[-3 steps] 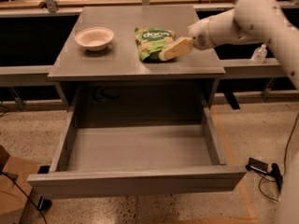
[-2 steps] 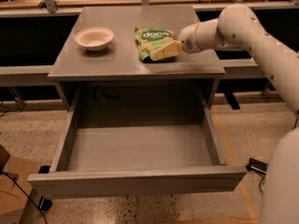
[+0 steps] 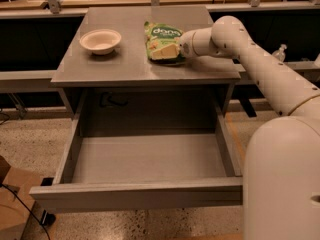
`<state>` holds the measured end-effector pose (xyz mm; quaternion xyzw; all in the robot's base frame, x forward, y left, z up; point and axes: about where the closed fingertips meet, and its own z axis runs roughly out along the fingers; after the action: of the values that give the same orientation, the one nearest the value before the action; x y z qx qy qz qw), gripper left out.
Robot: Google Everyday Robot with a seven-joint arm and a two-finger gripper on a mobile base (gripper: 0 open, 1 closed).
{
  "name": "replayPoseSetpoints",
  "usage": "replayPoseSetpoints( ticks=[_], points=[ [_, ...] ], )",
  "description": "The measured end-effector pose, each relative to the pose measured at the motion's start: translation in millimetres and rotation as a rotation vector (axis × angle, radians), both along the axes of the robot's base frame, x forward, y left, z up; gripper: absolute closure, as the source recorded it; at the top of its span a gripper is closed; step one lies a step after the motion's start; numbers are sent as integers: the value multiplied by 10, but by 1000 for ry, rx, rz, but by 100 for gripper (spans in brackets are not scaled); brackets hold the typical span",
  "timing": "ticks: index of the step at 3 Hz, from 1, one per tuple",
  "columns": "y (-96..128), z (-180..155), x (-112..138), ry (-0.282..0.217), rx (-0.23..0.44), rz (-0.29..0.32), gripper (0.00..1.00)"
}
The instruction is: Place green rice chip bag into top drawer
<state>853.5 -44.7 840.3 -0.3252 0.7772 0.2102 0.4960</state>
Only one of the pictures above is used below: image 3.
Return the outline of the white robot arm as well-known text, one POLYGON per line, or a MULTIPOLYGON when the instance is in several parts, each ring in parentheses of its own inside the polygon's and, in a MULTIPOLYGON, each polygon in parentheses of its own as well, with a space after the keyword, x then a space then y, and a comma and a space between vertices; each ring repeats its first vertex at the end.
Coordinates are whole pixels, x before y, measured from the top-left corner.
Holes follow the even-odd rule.
POLYGON ((177 51, 237 59, 277 117, 252 135, 243 167, 243 240, 320 240, 320 89, 223 16, 177 51))

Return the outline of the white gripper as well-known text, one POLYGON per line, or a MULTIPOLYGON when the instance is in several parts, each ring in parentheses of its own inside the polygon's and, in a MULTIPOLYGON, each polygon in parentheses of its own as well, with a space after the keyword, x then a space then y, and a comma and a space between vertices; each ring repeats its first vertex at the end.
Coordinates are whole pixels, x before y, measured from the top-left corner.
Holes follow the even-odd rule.
MULTIPOLYGON (((211 39, 211 29, 203 28, 185 32, 179 39, 181 54, 186 58, 212 55, 214 45, 211 39)), ((154 50, 152 60, 174 59, 179 55, 178 46, 174 43, 154 50)))

